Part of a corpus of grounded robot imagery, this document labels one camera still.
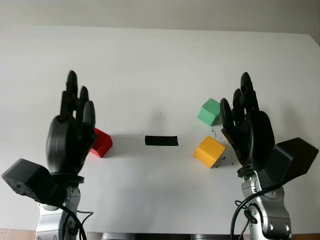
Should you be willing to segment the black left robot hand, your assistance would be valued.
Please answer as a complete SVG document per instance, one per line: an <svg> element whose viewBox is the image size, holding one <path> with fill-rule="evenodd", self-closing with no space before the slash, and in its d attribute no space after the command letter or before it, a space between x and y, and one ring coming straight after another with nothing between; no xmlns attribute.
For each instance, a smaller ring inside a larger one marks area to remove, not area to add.
<svg viewBox="0 0 320 240"><path fill-rule="evenodd" d="M70 70L62 92L60 113L53 118L46 141L50 173L78 175L98 139L96 113L85 86L78 91L77 74Z"/></svg>

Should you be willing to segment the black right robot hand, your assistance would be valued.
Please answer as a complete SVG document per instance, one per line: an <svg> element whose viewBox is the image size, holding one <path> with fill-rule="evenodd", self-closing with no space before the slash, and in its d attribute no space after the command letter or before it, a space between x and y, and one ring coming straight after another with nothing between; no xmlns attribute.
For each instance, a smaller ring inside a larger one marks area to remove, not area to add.
<svg viewBox="0 0 320 240"><path fill-rule="evenodd" d="M248 72L240 78L240 88L233 94L232 106L225 98L220 101L221 131L232 146L242 171L261 170L275 146L275 137L268 115L259 108Z"/></svg>

